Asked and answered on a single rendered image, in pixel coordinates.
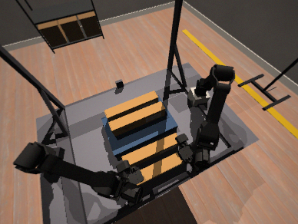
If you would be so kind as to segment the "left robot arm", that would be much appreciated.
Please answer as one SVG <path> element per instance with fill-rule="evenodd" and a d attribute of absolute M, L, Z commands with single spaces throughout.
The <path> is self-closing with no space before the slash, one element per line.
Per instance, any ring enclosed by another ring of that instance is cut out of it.
<path fill-rule="evenodd" d="M 214 88 L 214 94 L 210 102 L 207 118 L 198 128 L 196 140 L 193 142 L 196 150 L 193 152 L 192 146 L 188 144 L 177 151 L 184 163 L 191 162 L 193 156 L 195 156 L 195 166 L 203 169 L 210 167 L 210 151 L 215 151 L 218 146 L 220 138 L 218 122 L 234 79 L 235 70 L 233 70 L 233 67 L 215 64 L 210 69 L 210 76 L 197 80 L 194 92 L 198 97 L 207 96 L 206 92 L 212 88 Z M 223 84 L 218 83 L 218 81 L 230 81 L 230 83 Z M 214 143 L 214 145 L 210 143 Z"/>

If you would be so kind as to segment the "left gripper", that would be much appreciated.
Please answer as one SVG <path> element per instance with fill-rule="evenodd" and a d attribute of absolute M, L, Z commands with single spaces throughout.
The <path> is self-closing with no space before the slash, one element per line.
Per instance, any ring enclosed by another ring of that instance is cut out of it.
<path fill-rule="evenodd" d="M 185 133 L 182 133 L 181 135 L 176 136 L 175 140 L 177 141 L 179 149 L 181 149 L 181 148 L 185 147 L 186 145 L 188 145 L 186 140 L 189 140 L 189 139 L 187 138 Z M 193 142 L 190 143 L 189 145 L 192 146 L 191 149 L 194 152 L 196 149 L 194 148 Z M 193 169 L 196 173 L 200 172 L 203 169 L 203 168 L 199 168 L 199 167 L 195 166 L 195 156 L 193 156 L 193 159 L 191 162 L 189 162 L 189 164 L 193 167 Z"/>

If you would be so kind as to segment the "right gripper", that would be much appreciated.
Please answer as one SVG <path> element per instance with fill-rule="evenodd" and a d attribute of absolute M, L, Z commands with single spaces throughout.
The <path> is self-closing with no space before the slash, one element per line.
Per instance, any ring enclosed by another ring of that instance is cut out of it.
<path fill-rule="evenodd" d="M 125 177 L 125 178 L 126 178 L 126 175 L 129 174 L 129 172 L 131 171 L 130 170 L 131 167 L 130 167 L 128 160 L 124 160 L 124 161 L 120 162 L 119 164 L 117 164 L 116 168 L 117 168 L 117 172 L 120 174 L 123 174 L 123 177 Z M 139 203 L 141 203 L 142 201 L 143 201 L 143 199 L 141 197 L 141 200 Z M 133 204 L 129 201 L 127 201 L 127 203 L 130 208 L 133 206 L 136 206 L 135 204 Z"/>

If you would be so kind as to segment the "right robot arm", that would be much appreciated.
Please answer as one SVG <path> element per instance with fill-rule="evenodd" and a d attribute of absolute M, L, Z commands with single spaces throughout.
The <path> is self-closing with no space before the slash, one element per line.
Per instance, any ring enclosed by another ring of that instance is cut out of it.
<path fill-rule="evenodd" d="M 41 161 L 39 162 L 39 160 Z M 38 164 L 42 165 L 40 169 L 36 168 Z M 115 201 L 118 201 L 121 197 L 137 205 L 143 194 L 143 187 L 137 185 L 144 181 L 139 167 L 131 167 L 131 171 L 126 175 L 126 178 L 123 177 L 123 174 L 113 170 L 93 172 L 62 160 L 62 158 L 56 156 L 56 151 L 53 148 L 38 142 L 28 143 L 13 165 L 17 165 L 15 168 L 24 173 L 56 174 L 87 184 L 99 196 Z M 117 176 L 119 177 L 117 178 Z M 129 182 L 126 182 L 126 179 Z"/>

